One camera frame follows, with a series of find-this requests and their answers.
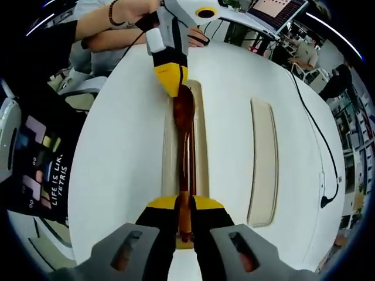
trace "laptop screen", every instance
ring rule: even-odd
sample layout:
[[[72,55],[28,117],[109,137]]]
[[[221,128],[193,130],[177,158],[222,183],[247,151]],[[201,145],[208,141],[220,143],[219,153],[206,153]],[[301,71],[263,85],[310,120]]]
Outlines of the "laptop screen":
[[[306,0],[259,0],[248,13],[279,31],[306,5]]]

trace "person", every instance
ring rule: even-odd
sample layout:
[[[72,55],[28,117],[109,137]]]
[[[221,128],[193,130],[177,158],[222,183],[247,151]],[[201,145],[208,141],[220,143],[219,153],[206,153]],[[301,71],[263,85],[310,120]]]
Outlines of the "person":
[[[92,12],[102,6],[109,5],[113,0],[79,0],[73,16],[81,18],[85,14]],[[127,47],[142,33],[134,25],[128,22],[120,26],[112,26],[109,30],[102,31],[92,37],[86,38],[82,42],[83,49],[91,51],[91,70],[95,76],[108,76],[124,55]],[[199,28],[191,28],[191,36],[207,42],[203,32]],[[135,44],[146,43],[146,36],[143,34]],[[203,44],[195,39],[189,38],[189,43],[193,47],[203,47]],[[75,52],[83,53],[80,46],[75,46]]]
[[[22,116],[10,162],[12,174],[0,182],[1,207],[69,224],[71,164],[86,114],[66,103],[47,81],[68,66],[74,42],[111,27],[110,16],[115,22],[134,23],[159,4],[158,0],[118,0],[112,11],[103,6],[79,20],[15,40],[0,60],[0,77],[16,96]]]
[[[329,98],[336,98],[347,90],[350,100],[356,104],[355,93],[352,86],[352,74],[350,72],[351,66],[345,59],[344,63],[332,70],[332,78],[324,86],[319,93],[323,100],[327,101]]]
[[[287,40],[290,44],[297,47],[295,56],[289,58],[288,62],[298,64],[303,70],[313,70],[318,62],[318,52],[315,49],[315,45],[318,41],[316,35],[313,32],[308,32],[305,40]]]

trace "bracelet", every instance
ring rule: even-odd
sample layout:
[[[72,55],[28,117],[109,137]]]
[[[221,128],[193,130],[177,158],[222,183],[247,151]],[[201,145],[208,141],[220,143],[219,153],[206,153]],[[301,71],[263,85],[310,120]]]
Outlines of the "bracelet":
[[[117,22],[114,22],[113,21],[113,18],[112,18],[112,8],[113,8],[113,5],[117,2],[118,0],[114,0],[111,5],[110,5],[110,10],[108,11],[108,17],[110,19],[110,23],[114,26],[120,26],[120,25],[123,25],[125,22],[121,22],[121,23],[117,23]]]

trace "beige tray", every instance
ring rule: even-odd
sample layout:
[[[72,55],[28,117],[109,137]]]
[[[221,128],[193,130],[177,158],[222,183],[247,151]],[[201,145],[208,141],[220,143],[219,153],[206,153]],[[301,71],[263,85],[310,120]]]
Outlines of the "beige tray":
[[[195,80],[188,80],[186,85],[192,90],[195,100],[194,133],[196,157],[197,195],[209,197],[209,176],[207,160],[206,127],[202,100],[202,88]],[[162,195],[177,195],[179,192],[177,175],[177,131],[173,120],[173,102],[168,101],[168,113],[165,119],[163,147]]]

